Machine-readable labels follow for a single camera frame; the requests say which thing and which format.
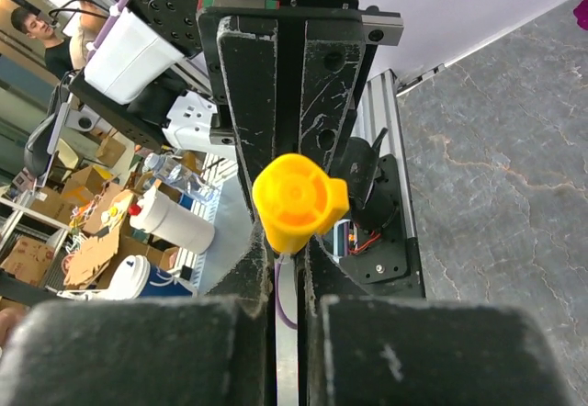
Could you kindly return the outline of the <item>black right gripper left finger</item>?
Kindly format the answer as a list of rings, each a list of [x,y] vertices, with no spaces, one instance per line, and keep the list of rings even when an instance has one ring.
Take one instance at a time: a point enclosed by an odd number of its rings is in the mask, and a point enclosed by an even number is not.
[[[4,405],[272,405],[270,251],[260,225],[207,294],[47,301],[1,359]]]

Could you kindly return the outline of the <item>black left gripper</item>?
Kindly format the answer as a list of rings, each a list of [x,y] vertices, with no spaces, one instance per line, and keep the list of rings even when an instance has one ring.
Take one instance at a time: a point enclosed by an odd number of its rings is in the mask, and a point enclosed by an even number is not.
[[[214,102],[231,115],[252,220],[255,179],[275,155],[276,114],[300,115],[298,152],[330,169],[347,110],[400,14],[358,0],[198,0],[196,21]]]

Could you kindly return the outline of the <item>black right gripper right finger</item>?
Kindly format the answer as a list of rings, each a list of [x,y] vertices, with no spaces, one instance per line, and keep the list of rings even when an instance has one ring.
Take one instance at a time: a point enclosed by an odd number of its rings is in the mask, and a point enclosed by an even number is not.
[[[412,278],[365,291],[312,239],[297,255],[302,405],[569,405],[538,322],[430,300]]]

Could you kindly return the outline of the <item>yellow marker cap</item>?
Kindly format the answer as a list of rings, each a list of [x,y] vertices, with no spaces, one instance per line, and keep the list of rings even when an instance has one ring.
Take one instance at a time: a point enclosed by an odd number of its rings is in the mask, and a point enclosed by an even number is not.
[[[350,209],[346,181],[298,153],[272,161],[255,179],[252,198],[267,242],[279,254],[296,254]]]

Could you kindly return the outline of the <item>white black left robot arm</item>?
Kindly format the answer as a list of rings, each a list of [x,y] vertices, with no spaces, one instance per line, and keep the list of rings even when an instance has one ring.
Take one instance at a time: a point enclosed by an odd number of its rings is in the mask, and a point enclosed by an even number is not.
[[[398,188],[352,128],[378,47],[401,32],[399,14],[359,0],[119,0],[72,91],[149,146],[227,145],[247,197],[277,157],[304,155],[378,227]]]

